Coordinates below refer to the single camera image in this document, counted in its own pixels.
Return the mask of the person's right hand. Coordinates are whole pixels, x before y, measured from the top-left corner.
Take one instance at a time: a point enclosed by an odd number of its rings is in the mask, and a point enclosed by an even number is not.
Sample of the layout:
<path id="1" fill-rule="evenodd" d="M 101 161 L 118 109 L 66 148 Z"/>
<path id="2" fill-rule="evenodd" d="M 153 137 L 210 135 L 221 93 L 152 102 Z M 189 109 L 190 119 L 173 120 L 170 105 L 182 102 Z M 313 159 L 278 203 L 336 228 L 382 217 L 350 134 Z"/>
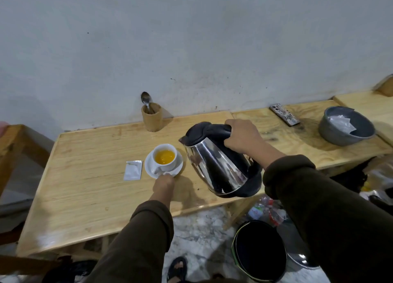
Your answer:
<path id="1" fill-rule="evenodd" d="M 238 153 L 254 158 L 266 151 L 269 144 L 260 136 L 256 126 L 250 121 L 246 120 L 246 136 L 242 138 L 231 138 L 224 140 L 224 145 L 229 149 Z"/>

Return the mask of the person's left hand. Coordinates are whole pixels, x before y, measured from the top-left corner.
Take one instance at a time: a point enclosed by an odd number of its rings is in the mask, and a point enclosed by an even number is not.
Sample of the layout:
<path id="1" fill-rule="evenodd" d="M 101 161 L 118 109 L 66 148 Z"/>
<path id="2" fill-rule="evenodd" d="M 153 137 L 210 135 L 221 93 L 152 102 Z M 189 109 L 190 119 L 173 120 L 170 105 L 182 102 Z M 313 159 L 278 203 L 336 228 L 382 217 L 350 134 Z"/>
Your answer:
<path id="1" fill-rule="evenodd" d="M 154 199 L 159 200 L 159 201 L 166 201 L 170 202 L 173 197 L 174 193 L 174 182 L 156 182 L 154 183 L 153 186 L 153 195 Z"/>

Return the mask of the white saucer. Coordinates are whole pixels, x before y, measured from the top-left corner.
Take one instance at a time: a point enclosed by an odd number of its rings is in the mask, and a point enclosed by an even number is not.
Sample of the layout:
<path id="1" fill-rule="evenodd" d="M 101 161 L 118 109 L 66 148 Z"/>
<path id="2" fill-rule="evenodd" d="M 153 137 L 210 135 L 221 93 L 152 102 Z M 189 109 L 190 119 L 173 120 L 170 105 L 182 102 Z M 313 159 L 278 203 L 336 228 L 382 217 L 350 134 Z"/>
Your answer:
<path id="1" fill-rule="evenodd" d="M 150 177 L 157 179 L 161 174 L 170 174 L 171 176 L 176 176 L 181 172 L 181 170 L 183 168 L 184 160 L 183 160 L 183 157 L 182 157 L 179 150 L 177 151 L 177 157 L 175 160 L 175 168 L 171 171 L 157 172 L 157 173 L 154 172 L 154 170 L 156 169 L 155 166 L 157 164 L 155 163 L 155 161 L 153 159 L 153 152 L 154 151 L 152 150 L 148 154 L 148 156 L 146 157 L 146 160 L 145 160 L 145 171 Z"/>

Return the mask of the steel electric kettle black lid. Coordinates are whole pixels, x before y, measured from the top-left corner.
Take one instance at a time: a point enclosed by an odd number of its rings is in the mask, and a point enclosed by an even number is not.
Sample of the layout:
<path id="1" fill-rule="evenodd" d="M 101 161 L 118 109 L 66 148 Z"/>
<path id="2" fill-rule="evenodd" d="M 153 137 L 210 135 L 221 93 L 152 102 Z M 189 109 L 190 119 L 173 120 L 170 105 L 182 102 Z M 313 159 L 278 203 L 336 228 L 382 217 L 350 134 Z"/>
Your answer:
<path id="1" fill-rule="evenodd" d="M 224 145 L 232 128 L 200 122 L 179 139 L 188 159 L 209 190 L 221 198 L 247 198 L 262 187 L 262 167 Z"/>

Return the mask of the person's right forearm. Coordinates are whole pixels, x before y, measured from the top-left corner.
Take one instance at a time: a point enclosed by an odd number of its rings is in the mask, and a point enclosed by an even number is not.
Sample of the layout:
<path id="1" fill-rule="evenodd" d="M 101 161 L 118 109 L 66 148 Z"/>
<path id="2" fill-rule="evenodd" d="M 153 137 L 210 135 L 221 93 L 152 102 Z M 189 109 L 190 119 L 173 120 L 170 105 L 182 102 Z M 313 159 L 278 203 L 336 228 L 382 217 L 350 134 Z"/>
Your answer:
<path id="1" fill-rule="evenodd" d="M 281 201 L 331 283 L 393 283 L 393 216 L 263 141 L 243 150 L 265 169 L 263 183 Z"/>

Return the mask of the white cup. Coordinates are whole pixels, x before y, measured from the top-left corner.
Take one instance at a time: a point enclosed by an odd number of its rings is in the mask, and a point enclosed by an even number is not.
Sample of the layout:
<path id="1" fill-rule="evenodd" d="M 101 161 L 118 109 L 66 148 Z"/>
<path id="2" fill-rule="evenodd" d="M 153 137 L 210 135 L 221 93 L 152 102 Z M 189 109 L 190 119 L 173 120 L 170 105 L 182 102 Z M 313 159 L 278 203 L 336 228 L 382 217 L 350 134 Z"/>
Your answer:
<path id="1" fill-rule="evenodd" d="M 155 154 L 156 151 L 164 150 L 164 149 L 173 151 L 176 154 L 176 157 L 177 157 L 177 150 L 176 150 L 176 148 L 173 145 L 171 145 L 171 144 L 160 144 L 160 145 L 156 146 L 154 148 L 154 150 L 153 150 L 154 151 L 153 152 L 153 159 L 154 159 L 154 154 Z M 175 168 L 175 160 L 172 163 L 167 164 L 167 165 L 160 165 L 160 164 L 155 162 L 157 165 L 155 166 L 156 169 L 154 170 L 154 172 L 157 173 L 157 172 L 165 172 L 165 171 L 173 170 Z"/>

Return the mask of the white sachet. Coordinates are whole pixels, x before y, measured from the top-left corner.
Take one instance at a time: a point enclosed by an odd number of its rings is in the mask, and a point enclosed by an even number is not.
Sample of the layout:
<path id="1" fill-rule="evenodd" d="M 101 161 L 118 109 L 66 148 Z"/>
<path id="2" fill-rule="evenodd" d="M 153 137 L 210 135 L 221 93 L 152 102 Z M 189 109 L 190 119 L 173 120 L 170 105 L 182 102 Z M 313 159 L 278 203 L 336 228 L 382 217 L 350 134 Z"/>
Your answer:
<path id="1" fill-rule="evenodd" d="M 127 161 L 125 166 L 124 181 L 138 181 L 141 179 L 143 161 Z"/>

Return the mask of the phone with patterned case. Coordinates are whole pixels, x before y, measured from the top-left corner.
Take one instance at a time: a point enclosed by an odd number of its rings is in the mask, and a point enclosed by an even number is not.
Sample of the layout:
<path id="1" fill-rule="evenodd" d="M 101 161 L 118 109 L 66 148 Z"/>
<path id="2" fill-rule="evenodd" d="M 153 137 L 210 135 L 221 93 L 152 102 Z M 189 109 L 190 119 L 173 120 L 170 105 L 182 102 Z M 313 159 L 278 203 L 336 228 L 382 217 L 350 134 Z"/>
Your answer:
<path id="1" fill-rule="evenodd" d="M 279 103 L 271 105 L 269 109 L 289 127 L 296 126 L 301 123 L 292 113 Z"/>

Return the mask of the wooden cup holder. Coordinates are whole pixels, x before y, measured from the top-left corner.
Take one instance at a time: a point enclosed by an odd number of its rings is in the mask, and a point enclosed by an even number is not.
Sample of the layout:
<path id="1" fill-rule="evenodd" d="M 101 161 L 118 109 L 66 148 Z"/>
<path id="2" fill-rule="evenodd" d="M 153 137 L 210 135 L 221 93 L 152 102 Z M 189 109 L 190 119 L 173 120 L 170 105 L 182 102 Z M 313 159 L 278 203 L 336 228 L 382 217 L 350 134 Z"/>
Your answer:
<path id="1" fill-rule="evenodd" d="M 150 113 L 146 105 L 141 108 L 145 128 L 150 132 L 160 131 L 164 127 L 162 107 L 155 102 L 151 102 L 149 106 L 155 113 Z"/>

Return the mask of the metal spoon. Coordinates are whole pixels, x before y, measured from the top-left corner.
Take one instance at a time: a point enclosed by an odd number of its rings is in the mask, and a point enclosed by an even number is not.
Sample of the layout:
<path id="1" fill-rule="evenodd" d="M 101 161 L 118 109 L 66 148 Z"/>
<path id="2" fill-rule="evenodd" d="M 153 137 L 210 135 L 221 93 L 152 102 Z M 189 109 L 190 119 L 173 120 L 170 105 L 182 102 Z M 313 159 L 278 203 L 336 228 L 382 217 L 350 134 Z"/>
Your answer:
<path id="1" fill-rule="evenodd" d="M 151 115 L 155 114 L 154 109 L 150 105 L 150 103 L 152 103 L 152 98 L 149 93 L 147 93 L 145 91 L 142 92 L 141 93 L 141 101 L 145 105 L 148 114 L 151 114 Z"/>

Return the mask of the clear plastic bottle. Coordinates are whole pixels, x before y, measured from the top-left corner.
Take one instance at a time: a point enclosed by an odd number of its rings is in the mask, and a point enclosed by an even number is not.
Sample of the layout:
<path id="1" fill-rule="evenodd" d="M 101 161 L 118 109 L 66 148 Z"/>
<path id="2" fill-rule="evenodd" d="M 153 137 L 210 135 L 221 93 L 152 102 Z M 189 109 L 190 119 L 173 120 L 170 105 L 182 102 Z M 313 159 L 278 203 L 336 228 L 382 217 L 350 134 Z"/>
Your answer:
<path id="1" fill-rule="evenodd" d="M 273 227 L 281 225 L 288 219 L 287 212 L 281 201 L 274 200 L 267 195 L 263 195 L 248 211 L 248 216 L 252 220 L 259 220 L 268 223 Z"/>

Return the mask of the person's foot in black sandal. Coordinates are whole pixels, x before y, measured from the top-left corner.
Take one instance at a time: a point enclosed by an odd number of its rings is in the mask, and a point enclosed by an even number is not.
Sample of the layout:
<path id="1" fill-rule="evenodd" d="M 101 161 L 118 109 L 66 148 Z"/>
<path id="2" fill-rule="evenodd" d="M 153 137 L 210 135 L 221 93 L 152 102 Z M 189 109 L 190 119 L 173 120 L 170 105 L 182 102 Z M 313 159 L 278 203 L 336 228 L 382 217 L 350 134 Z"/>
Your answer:
<path id="1" fill-rule="evenodd" d="M 187 283 L 187 260 L 180 256 L 175 258 L 167 273 L 167 283 Z"/>

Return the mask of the grey metal bowl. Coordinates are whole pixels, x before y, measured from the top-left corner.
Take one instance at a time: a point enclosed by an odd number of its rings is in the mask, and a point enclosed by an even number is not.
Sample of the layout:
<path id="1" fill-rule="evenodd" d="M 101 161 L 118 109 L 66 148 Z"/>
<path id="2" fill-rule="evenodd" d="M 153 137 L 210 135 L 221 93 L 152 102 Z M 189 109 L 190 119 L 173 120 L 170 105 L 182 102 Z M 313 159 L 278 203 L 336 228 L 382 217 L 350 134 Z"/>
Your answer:
<path id="1" fill-rule="evenodd" d="M 350 134 L 339 131 L 328 120 L 328 117 L 333 115 L 344 115 L 350 118 L 351 124 L 356 127 L 356 131 Z M 376 128 L 367 117 L 355 111 L 353 108 L 331 106 L 324 111 L 318 126 L 318 132 L 329 143 L 337 146 L 349 146 L 373 138 L 376 135 Z"/>

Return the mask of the black round bin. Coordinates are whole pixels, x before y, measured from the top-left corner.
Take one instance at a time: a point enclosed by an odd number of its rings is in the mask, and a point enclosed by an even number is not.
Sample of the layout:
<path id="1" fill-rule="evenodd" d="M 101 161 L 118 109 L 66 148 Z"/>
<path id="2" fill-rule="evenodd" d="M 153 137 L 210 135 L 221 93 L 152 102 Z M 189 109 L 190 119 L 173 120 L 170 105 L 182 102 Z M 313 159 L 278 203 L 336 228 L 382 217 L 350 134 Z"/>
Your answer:
<path id="1" fill-rule="evenodd" d="M 276 228 L 260 220 L 243 222 L 235 233 L 234 262 L 258 283 L 277 283 L 287 267 L 287 250 Z"/>

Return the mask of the wooden block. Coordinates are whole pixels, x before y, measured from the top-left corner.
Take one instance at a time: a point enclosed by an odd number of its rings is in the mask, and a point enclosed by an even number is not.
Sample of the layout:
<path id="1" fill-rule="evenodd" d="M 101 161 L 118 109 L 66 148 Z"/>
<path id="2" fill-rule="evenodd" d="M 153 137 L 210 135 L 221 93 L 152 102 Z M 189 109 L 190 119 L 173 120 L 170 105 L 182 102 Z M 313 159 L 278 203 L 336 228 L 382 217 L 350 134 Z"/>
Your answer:
<path id="1" fill-rule="evenodd" d="M 386 76 L 377 83 L 374 91 L 385 97 L 393 97 L 393 74 Z"/>

